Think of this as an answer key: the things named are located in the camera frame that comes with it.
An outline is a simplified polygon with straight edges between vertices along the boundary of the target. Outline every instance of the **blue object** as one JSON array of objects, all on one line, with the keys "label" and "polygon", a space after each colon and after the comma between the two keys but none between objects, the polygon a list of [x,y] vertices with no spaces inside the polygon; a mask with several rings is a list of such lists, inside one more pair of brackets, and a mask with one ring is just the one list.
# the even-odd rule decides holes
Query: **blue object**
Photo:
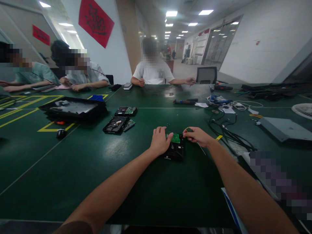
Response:
[{"label": "blue object", "polygon": [[93,95],[92,97],[89,98],[89,100],[95,100],[95,101],[104,102],[102,95]]}]

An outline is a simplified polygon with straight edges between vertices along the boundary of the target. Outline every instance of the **chair backrest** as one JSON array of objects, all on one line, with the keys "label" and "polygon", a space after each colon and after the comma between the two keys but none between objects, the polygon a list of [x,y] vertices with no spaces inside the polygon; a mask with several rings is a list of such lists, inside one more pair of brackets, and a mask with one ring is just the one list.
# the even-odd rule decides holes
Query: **chair backrest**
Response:
[{"label": "chair backrest", "polygon": [[107,79],[110,81],[110,84],[114,84],[114,76],[113,75],[105,75]]},{"label": "chair backrest", "polygon": [[210,83],[215,84],[217,81],[217,67],[198,67],[196,83],[200,83],[203,80],[209,80]]}]

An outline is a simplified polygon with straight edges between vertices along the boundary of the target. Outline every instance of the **white paper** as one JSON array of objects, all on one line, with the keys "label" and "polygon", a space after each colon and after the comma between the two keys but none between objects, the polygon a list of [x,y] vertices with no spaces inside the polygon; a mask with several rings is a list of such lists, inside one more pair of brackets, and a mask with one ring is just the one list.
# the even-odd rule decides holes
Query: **white paper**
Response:
[{"label": "white paper", "polygon": [[254,111],[254,110],[250,109],[249,107],[248,107],[248,111],[249,111],[250,113],[252,113],[252,114],[259,114],[258,111]]},{"label": "white paper", "polygon": [[196,102],[195,106],[199,106],[199,107],[203,107],[203,108],[208,107],[208,105],[206,103],[200,103],[200,102]]},{"label": "white paper", "polygon": [[219,110],[223,110],[224,113],[226,114],[236,114],[236,112],[231,107],[230,108],[219,107]]}]

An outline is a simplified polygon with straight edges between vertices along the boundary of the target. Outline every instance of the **doorway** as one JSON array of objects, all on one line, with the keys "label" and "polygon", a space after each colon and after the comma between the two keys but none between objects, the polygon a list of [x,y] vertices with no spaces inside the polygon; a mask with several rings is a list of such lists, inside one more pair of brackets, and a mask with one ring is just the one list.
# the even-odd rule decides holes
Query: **doorway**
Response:
[{"label": "doorway", "polygon": [[202,65],[217,67],[219,71],[224,58],[230,48],[232,40],[239,26],[241,16],[212,30],[209,35],[209,46],[204,53]]}]

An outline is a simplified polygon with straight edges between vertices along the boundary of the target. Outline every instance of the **red banner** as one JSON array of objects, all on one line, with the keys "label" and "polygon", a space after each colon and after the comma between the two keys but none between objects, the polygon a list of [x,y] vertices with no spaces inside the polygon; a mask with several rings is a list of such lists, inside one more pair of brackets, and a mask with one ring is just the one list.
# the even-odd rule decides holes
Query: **red banner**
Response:
[{"label": "red banner", "polygon": [[37,38],[38,40],[42,41],[44,44],[47,44],[50,46],[50,36],[46,34],[44,31],[41,29],[37,28],[36,26],[33,25],[32,27],[32,35]]},{"label": "red banner", "polygon": [[81,1],[78,23],[106,48],[115,23],[94,0]]}]

